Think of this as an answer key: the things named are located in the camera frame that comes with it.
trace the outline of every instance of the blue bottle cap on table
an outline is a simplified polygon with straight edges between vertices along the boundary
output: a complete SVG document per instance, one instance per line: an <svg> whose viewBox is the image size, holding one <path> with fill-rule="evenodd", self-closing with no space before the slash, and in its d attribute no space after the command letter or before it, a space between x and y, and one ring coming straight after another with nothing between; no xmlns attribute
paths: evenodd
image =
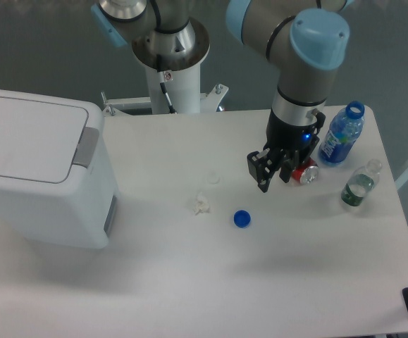
<svg viewBox="0 0 408 338"><path fill-rule="evenodd" d="M348 118L358 120L365 114L365 106L362 102L353 101L346 106L346 115Z"/></svg>
<svg viewBox="0 0 408 338"><path fill-rule="evenodd" d="M245 210L239 210L233 216L233 222L237 227L247 227L251 223L251 215Z"/></svg>

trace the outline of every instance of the cable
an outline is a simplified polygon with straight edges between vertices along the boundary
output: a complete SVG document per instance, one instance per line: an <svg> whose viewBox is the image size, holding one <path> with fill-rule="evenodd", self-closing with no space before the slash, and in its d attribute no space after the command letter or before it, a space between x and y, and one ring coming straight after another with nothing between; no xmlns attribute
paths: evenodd
<svg viewBox="0 0 408 338"><path fill-rule="evenodd" d="M164 74L161 71L161 55L156 56L156 70L159 74L161 92L166 98L166 103L168 104L169 113L176 114L177 111L174 109L173 103L171 102L171 98L169 97L169 94L168 94L168 90L166 89L166 85L164 84Z"/></svg>

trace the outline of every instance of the plastic water bottle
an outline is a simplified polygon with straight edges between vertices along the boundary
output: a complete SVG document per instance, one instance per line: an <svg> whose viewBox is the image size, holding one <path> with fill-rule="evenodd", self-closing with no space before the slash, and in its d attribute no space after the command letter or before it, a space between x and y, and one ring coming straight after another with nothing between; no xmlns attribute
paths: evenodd
<svg viewBox="0 0 408 338"><path fill-rule="evenodd" d="M360 136L364 126L365 106L353 101L338 112L329 126L319 157L327 165L342 163Z"/></svg>
<svg viewBox="0 0 408 338"><path fill-rule="evenodd" d="M350 206L359 206L366 195L379 183L382 163L370 160L352 174L342 191L342 200Z"/></svg>

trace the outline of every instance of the robotic arm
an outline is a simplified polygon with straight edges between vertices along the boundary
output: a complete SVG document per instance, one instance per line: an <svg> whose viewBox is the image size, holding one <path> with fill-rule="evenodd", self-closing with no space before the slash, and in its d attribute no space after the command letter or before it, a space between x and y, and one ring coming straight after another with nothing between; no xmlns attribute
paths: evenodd
<svg viewBox="0 0 408 338"><path fill-rule="evenodd" d="M284 182L306 163L326 119L321 110L345 57L350 29L332 11L352 1L232 0L229 30L282 71L266 128L263 151L247 156L263 192L274 173Z"/></svg>
<svg viewBox="0 0 408 338"><path fill-rule="evenodd" d="M97 0L92 7L113 44L131 42L146 70L154 114L200 112L199 65L210 40L187 8L187 0Z"/></svg>

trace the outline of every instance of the red soda can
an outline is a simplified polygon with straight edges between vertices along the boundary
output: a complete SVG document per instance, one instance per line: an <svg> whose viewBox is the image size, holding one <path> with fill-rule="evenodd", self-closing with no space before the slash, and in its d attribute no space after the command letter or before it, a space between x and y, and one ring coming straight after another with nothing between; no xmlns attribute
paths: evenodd
<svg viewBox="0 0 408 338"><path fill-rule="evenodd" d="M318 164L312 158L309 158L306 163L293 171L291 177L301 184L310 184L318 177L318 173Z"/></svg>

